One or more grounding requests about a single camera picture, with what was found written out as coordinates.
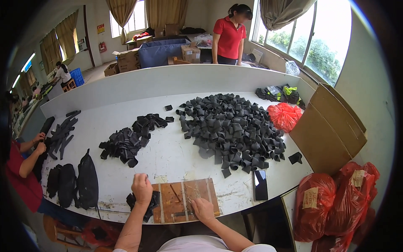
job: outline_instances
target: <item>ceiling light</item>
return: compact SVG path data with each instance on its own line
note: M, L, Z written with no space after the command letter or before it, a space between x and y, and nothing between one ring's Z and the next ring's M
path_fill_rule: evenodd
M21 76L21 75L18 75L18 76L17 76L17 78L16 78L15 81L14 81L14 84L12 85L12 88L15 87L15 84L17 84L17 81L18 81L18 79L20 78L20 76Z
M27 67L28 63L31 61L31 59L32 59L34 56L35 56L35 53L33 53L33 54L31 55L31 57L27 60L27 63L26 63L26 64L24 65L24 67L21 69L21 72L24 71L25 67Z

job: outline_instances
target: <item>curtain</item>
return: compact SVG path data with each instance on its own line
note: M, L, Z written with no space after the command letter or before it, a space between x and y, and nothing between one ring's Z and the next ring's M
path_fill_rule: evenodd
M165 27L166 24L185 25L187 0L145 0L148 27Z
M74 41L74 29L77 25L78 10L73 14L65 18L56 26L57 38L59 44L64 51L66 59L73 60L76 54L75 41Z
M122 34L120 35L120 42L125 45L127 42L127 34L124 26L129 21L130 16L133 13L134 6L137 0L106 0L108 8L112 13L113 18L118 25L122 27Z
M316 0L260 0L260 16L269 31L276 31L293 22Z
M51 30L40 44L42 61L45 72L48 75L55 67L56 62L62 61L59 41L56 38L56 30Z

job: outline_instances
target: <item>red polo shirt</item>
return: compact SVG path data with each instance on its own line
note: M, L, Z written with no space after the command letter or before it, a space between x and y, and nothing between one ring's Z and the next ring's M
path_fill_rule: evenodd
M6 164L6 175L31 212L36 212L42 201L42 187L34 173L29 173L26 178L20 176L20 167L24 161L19 151L20 146L19 143L11 140L10 160Z
M243 24L235 27L229 16L216 21L214 33L220 34L217 54L226 58L238 59L238 47L241 39L246 38L246 30Z

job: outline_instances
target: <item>tree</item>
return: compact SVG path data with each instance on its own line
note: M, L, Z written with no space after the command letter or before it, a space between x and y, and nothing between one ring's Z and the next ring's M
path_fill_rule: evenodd
M283 52L287 51L291 35L285 31L273 33L268 37L270 44ZM298 60L302 60L307 46L307 38L299 37L293 40L290 48L290 55ZM332 52L326 43L321 39L312 38L311 46L305 65L322 77L329 84L334 85L341 71L341 64L335 58L336 53Z
M264 37L263 37L263 35L261 34L260 36L259 36L259 44L262 44L263 45L263 40L264 40Z

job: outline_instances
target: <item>hand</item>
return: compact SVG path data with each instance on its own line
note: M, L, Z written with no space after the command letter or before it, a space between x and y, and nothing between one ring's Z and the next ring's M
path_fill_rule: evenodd
M131 185L131 190L136 197L136 204L148 207L152 197L152 186L148 180L147 174L136 173L134 175L133 184Z
M215 220L213 204L203 198L192 200L192 207L196 217L204 224Z
M36 135L36 137L33 139L33 141L39 142L40 140L45 139L45 137L46 137L45 133L41 132Z
M38 143L35 151L40 155L46 151L46 145L44 143Z

